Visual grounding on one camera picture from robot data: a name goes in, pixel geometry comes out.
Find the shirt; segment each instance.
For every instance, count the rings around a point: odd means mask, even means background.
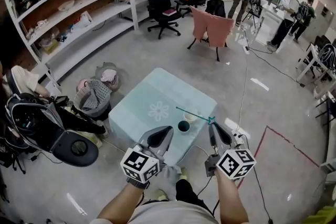
[[[34,92],[38,84],[39,75],[33,74],[20,66],[14,66],[12,68],[12,76],[20,93],[35,95]],[[13,93],[8,85],[6,76],[3,77],[3,82],[4,90],[7,96],[10,97]]]
[[[158,223],[218,224],[218,221],[198,205],[183,201],[160,201],[137,207],[128,222],[128,224]],[[106,219],[95,219],[90,224],[111,224],[111,222]]]
[[[294,12],[298,12],[299,6],[300,6],[300,3],[298,0],[290,0],[288,4],[288,8],[294,10]],[[285,12],[284,19],[290,20],[292,22],[295,21],[295,18],[291,17],[291,13],[289,13],[288,11]]]

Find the flower pattern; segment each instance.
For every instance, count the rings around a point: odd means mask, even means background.
[[[158,101],[155,104],[151,104],[150,106],[150,111],[148,112],[149,117],[154,117],[156,121],[160,121],[161,118],[168,118],[169,114],[167,111],[169,110],[168,105],[163,105],[161,101]]]

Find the shoe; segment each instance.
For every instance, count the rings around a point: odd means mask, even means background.
[[[105,138],[109,136],[109,130],[106,128],[105,124],[103,121],[96,121],[96,124],[98,126],[103,126],[105,128],[105,132],[102,134],[102,136],[104,136]]]
[[[157,189],[155,191],[155,196],[157,197],[157,200],[159,201],[168,200],[167,194],[161,189]]]
[[[188,180],[188,174],[187,174],[187,169],[186,168],[181,168],[181,174],[180,174],[180,180],[185,179]]]

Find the black pants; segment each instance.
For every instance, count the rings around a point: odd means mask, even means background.
[[[194,193],[193,191],[192,186],[185,179],[181,179],[176,183],[176,200],[187,202],[188,204],[192,204],[192,205],[201,206],[204,209],[208,210],[210,214],[212,215],[212,212],[205,205],[205,203],[197,197],[196,193]],[[145,202],[144,205],[150,204],[152,202],[158,202],[158,200],[151,200],[151,201]]]
[[[301,34],[306,30],[306,26],[304,26],[303,24],[301,24],[300,22],[296,22],[294,25],[293,25],[293,27],[292,27],[292,29],[291,29],[291,34],[294,34],[294,32],[297,30],[297,29],[299,29],[297,32],[296,32],[296,34],[295,34],[295,39],[297,40],[300,36],[301,36]]]
[[[274,38],[272,39],[272,44],[276,45],[277,48],[279,48],[281,42],[283,41],[283,39],[287,36],[289,29],[292,27],[293,22],[287,19],[284,19],[279,28],[277,33],[275,34]]]

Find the sneaker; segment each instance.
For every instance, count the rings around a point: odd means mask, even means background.
[[[157,200],[159,201],[168,200],[167,194],[161,189],[157,189],[155,191],[155,196],[157,197]]]
[[[187,174],[187,169],[186,168],[181,168],[181,174],[180,174],[180,180],[185,179],[188,180],[188,174]]]

